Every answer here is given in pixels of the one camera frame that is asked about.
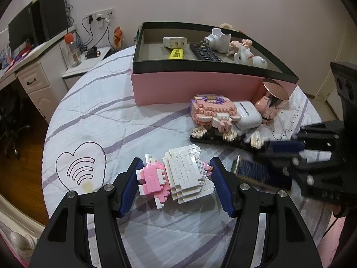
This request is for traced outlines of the rose gold lid jar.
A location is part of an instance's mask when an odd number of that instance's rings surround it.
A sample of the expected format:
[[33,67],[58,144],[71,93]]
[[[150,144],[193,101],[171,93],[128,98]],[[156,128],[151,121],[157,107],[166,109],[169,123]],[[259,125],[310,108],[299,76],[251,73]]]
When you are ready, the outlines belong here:
[[266,122],[273,121],[289,100],[285,88],[277,81],[263,79],[264,94],[254,106]]

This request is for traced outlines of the white earbuds case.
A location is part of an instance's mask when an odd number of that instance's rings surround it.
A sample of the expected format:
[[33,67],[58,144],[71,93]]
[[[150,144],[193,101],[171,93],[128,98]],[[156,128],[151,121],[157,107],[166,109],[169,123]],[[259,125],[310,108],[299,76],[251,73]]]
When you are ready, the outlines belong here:
[[235,122],[239,130],[250,130],[259,127],[262,124],[262,116],[250,101],[238,101],[234,103],[237,113],[241,119]]

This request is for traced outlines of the blue gold rectangular box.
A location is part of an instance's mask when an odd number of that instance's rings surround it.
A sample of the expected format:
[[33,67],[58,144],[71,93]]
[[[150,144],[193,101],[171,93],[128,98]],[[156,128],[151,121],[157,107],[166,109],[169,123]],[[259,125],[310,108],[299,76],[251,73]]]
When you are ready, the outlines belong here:
[[230,169],[237,177],[250,178],[257,182],[267,182],[269,174],[266,168],[260,163],[250,161],[238,156],[232,163]]

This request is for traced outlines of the white quilted bed cover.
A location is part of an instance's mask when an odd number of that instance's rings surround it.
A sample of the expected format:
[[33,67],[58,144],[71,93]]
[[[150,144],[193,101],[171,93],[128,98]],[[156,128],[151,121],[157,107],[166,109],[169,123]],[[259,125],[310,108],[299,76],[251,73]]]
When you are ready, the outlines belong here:
[[[192,96],[217,93],[232,100],[256,100],[260,77],[243,74],[140,74],[145,94],[134,100],[134,47],[108,57],[80,78],[55,110],[42,159],[42,188],[49,214],[71,189],[93,192],[146,154],[161,159],[190,143],[194,122]],[[161,210],[137,197],[119,221],[133,267],[219,267],[235,220],[222,209],[217,194],[184,204],[169,200]]]

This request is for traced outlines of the white charger adapter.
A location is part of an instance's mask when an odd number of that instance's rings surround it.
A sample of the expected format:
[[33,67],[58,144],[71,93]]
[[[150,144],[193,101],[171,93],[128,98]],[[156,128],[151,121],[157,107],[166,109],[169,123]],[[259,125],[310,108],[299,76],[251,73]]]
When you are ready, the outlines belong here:
[[187,45],[187,38],[179,36],[163,37],[163,46],[169,49],[184,48]]

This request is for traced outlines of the white bedside table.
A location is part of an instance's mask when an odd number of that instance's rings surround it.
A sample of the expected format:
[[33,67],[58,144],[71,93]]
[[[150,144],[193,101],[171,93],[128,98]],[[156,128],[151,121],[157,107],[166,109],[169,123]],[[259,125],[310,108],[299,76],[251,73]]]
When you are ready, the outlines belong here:
[[79,65],[66,70],[62,78],[68,89],[70,89],[84,74],[99,65],[99,63],[102,62],[104,58],[108,57],[111,49],[110,47],[103,47],[99,48],[98,51],[100,52],[100,56],[89,59],[87,59],[85,55],[82,54],[82,62]]

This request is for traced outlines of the white astronaut rabbit toy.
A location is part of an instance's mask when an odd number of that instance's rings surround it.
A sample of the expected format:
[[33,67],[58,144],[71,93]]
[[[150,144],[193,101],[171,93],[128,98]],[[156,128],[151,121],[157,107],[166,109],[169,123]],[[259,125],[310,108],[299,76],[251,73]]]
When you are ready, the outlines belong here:
[[248,65],[258,68],[267,69],[268,62],[261,56],[254,55],[249,48],[240,47],[234,55],[234,62],[236,64]]

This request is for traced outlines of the pink plush doll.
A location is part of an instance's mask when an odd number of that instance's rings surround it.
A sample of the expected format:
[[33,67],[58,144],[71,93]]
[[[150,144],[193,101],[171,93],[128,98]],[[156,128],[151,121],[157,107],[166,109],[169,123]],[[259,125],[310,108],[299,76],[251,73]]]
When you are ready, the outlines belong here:
[[233,55],[239,51],[241,47],[250,48],[253,42],[250,39],[243,39],[240,41],[231,41],[228,46],[227,55]]

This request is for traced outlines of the pink box with black rim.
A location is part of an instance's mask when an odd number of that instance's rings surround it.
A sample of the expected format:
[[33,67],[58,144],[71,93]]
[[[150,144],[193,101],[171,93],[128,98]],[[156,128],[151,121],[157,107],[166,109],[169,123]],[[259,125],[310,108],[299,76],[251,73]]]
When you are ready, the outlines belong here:
[[181,36],[200,43],[211,34],[210,25],[186,22],[144,22],[135,46],[131,82],[138,106],[189,102],[197,94],[220,94],[233,101],[255,101],[264,93],[263,80],[273,79],[291,94],[298,76],[257,41],[252,52],[266,60],[266,69],[235,63],[219,54],[221,61],[199,60],[189,47],[184,58],[170,59],[165,36]]

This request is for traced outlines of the white pink brick doll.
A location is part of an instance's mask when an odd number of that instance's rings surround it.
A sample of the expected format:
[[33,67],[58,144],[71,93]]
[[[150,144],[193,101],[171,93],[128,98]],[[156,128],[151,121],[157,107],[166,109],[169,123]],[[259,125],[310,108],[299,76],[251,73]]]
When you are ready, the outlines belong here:
[[209,176],[213,167],[203,162],[196,144],[170,149],[161,161],[145,155],[145,165],[136,171],[139,194],[154,199],[157,209],[171,199],[179,204],[209,196],[215,186]]

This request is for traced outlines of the white wall power strip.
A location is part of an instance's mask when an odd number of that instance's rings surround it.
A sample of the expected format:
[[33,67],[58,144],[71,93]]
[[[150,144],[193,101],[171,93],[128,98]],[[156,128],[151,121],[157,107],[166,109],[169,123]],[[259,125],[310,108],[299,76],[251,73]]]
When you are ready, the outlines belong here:
[[108,8],[105,10],[88,13],[87,16],[92,16],[93,21],[97,21],[97,18],[114,19],[116,17],[116,12],[115,8]]

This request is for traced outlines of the black remote control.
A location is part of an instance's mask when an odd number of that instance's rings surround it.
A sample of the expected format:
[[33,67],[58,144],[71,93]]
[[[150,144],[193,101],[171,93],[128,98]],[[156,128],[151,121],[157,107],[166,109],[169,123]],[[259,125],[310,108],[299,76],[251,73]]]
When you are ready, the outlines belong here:
[[200,61],[223,62],[223,60],[206,45],[190,43],[189,47],[195,57]]

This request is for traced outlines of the black hair clip with pearls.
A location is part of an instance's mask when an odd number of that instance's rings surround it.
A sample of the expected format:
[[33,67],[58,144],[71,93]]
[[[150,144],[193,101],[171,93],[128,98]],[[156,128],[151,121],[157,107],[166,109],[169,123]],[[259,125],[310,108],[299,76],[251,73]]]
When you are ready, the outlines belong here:
[[232,129],[231,131],[219,132],[213,127],[195,127],[190,135],[190,141],[204,144],[217,144],[238,149],[261,149],[264,147],[264,138],[259,131],[252,134],[239,132]]

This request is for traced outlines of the orange snack bag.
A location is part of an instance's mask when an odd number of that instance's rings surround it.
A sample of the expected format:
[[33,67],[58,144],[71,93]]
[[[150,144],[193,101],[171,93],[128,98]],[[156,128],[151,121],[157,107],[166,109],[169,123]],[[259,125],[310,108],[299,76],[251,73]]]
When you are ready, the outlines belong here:
[[125,39],[120,26],[118,26],[114,31],[113,42],[114,42],[114,47],[117,51],[123,49],[125,44]]

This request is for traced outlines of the black computer monitor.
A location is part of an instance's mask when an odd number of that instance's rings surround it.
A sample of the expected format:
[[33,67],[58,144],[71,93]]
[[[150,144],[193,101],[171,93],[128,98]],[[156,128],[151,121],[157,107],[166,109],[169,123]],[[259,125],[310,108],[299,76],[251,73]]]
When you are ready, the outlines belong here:
[[31,4],[25,6],[9,23],[8,36],[12,52],[19,48],[24,42],[33,45],[34,38],[31,31]]

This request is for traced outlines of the white plug device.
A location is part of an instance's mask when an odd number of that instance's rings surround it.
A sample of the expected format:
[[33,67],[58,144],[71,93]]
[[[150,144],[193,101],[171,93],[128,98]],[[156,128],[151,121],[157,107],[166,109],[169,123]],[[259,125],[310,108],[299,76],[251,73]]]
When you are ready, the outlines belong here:
[[205,37],[203,43],[209,48],[224,54],[228,51],[231,34],[224,34],[220,28],[213,28],[210,35]]

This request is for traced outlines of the black computer tower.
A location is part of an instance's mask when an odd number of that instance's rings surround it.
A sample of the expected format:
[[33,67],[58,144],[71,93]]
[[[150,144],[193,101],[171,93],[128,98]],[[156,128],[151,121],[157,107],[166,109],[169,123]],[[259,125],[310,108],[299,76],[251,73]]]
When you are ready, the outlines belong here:
[[30,6],[30,28],[40,45],[67,29],[65,0],[36,0]]

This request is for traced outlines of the bottle with orange cap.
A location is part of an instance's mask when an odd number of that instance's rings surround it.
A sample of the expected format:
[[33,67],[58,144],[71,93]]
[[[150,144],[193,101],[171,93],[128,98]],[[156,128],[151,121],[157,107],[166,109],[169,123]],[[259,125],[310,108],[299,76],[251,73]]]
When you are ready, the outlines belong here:
[[67,33],[64,36],[64,41],[66,43],[66,49],[68,53],[68,59],[70,61],[71,67],[76,67],[81,64],[81,53],[77,48],[75,37],[72,33]]

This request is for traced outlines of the white desk with drawers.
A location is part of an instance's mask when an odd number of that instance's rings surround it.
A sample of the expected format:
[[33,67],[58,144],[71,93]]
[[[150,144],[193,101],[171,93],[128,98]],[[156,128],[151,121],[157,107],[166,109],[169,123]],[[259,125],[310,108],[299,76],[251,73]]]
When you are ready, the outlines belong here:
[[75,26],[36,46],[11,67],[1,71],[1,88],[18,80],[41,116],[50,122],[68,92],[62,76],[68,70],[64,37]]

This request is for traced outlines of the yellow highlighter pen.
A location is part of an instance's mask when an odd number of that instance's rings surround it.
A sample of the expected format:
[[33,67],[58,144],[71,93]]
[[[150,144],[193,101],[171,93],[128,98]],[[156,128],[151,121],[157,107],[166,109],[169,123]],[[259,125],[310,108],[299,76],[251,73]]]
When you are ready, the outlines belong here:
[[182,48],[174,48],[170,55],[169,60],[184,60],[184,50]]

